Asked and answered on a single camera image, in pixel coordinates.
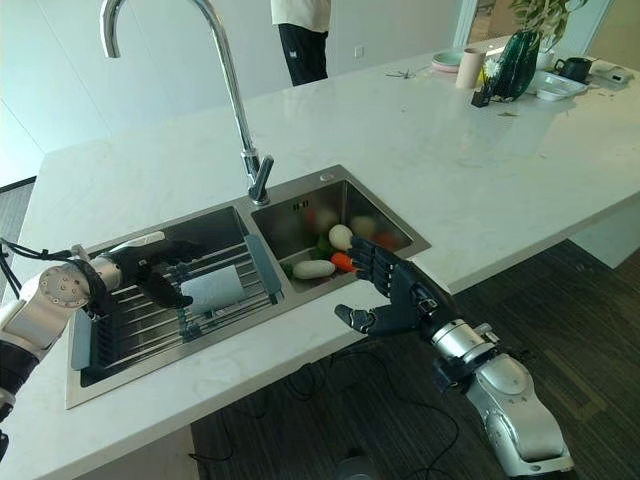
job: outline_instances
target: green plate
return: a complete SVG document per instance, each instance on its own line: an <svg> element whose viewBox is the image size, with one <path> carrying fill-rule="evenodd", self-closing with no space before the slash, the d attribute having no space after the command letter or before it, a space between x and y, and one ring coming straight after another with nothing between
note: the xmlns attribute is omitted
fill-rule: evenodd
<svg viewBox="0 0 640 480"><path fill-rule="evenodd" d="M459 67L462 52L440 52L433 56L433 61L447 67Z"/></svg>

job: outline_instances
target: marble countertop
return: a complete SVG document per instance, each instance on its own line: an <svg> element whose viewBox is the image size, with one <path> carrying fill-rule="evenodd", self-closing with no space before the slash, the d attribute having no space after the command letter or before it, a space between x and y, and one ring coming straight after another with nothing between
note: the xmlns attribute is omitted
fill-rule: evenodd
<svg viewBox="0 0 640 480"><path fill-rule="evenodd" d="M247 102L275 185L342 164L433 247L416 262L460 291L640 198L640 86L477 109L419 56ZM95 245L244 195L230 108L53 153L20 242ZM42 268L14 261L26 279ZM2 428L0 477L68 479L359 338L333 307L381 304L358 282L65 410L67 334Z"/></svg>

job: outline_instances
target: black mug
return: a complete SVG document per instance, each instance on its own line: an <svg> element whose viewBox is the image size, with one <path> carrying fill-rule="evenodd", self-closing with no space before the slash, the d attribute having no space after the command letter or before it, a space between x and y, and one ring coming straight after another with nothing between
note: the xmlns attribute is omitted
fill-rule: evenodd
<svg viewBox="0 0 640 480"><path fill-rule="evenodd" d="M591 60L582 57L571 57L566 60L558 60L555 69L560 72L560 76L566 77L576 82L584 83L591 68Z"/></svg>

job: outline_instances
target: white cloth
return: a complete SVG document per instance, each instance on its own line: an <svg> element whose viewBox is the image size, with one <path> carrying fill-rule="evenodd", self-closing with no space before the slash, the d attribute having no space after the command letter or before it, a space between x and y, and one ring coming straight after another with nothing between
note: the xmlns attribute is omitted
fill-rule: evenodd
<svg viewBox="0 0 640 480"><path fill-rule="evenodd" d="M331 0L271 0L274 25L290 23L312 32L328 32Z"/></svg>

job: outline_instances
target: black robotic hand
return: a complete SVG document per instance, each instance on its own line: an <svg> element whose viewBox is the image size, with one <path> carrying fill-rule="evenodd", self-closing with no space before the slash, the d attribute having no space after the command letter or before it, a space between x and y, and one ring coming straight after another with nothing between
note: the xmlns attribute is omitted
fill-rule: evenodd
<svg viewBox="0 0 640 480"><path fill-rule="evenodd" d="M430 339L447 322L462 318L451 295L413 263L360 237L352 238L347 254L357 277L391 300L369 311L338 305L336 315L354 330L387 336L420 329Z"/></svg>
<svg viewBox="0 0 640 480"><path fill-rule="evenodd" d="M103 255L118 265L122 271L122 286L138 285L144 296L160 307L184 308L190 305L193 299L182 295L153 267L161 263L169 265L187 263L206 253L207 249L204 245L162 238L140 246L116 248Z"/></svg>

